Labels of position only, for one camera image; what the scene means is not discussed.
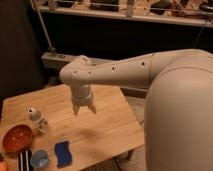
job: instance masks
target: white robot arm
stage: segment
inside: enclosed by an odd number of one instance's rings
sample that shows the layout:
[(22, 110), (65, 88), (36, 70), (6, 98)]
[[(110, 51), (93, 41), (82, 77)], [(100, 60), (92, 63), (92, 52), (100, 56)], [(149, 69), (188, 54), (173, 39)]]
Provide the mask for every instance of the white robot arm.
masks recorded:
[(90, 84), (149, 87), (145, 106), (148, 171), (213, 170), (213, 55), (188, 49), (92, 66), (81, 56), (60, 72), (74, 113), (95, 111)]

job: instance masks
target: wooden tabletop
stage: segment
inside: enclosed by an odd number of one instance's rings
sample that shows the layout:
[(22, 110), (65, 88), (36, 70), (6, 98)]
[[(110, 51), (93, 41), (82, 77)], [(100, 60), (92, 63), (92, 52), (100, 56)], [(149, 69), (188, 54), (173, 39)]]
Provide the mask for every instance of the wooden tabletop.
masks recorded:
[[(72, 165), (61, 171), (76, 171), (112, 158), (144, 144), (144, 132), (120, 89), (115, 86), (92, 86), (97, 114), (81, 107), (76, 117), (72, 111), (68, 86), (60, 85), (4, 100), (0, 124), (0, 142), (15, 125), (27, 124), (34, 132), (32, 152), (44, 149), (50, 164), (46, 169), (58, 170), (54, 145), (69, 140)], [(45, 135), (36, 134), (27, 109), (35, 107), (49, 123)], [(10, 158), (0, 144), (9, 170), (18, 170), (17, 159)]]

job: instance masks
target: blue cup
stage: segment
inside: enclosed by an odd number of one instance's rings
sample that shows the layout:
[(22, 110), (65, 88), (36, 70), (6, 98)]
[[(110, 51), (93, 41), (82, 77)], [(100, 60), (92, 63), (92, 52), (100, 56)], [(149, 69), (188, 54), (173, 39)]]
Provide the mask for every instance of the blue cup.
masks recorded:
[(30, 164), (35, 169), (43, 169), (49, 165), (49, 157), (45, 150), (35, 152), (31, 159)]

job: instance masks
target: small white bottle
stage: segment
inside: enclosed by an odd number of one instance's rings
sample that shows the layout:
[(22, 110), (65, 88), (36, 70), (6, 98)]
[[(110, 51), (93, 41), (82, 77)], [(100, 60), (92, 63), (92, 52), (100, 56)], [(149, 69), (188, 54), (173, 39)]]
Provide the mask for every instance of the small white bottle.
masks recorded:
[(48, 131), (48, 123), (41, 116), (41, 112), (33, 107), (28, 109), (28, 114), (30, 120), (35, 124), (36, 128), (42, 133), (45, 134)]

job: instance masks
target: bowl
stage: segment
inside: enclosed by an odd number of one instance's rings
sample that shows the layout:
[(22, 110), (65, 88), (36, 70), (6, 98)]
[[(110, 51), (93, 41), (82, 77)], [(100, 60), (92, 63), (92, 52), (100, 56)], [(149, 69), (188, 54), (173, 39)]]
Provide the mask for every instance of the bowl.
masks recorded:
[(27, 125), (17, 125), (11, 128), (3, 139), (3, 147), (8, 153), (19, 153), (30, 147), (33, 133)]

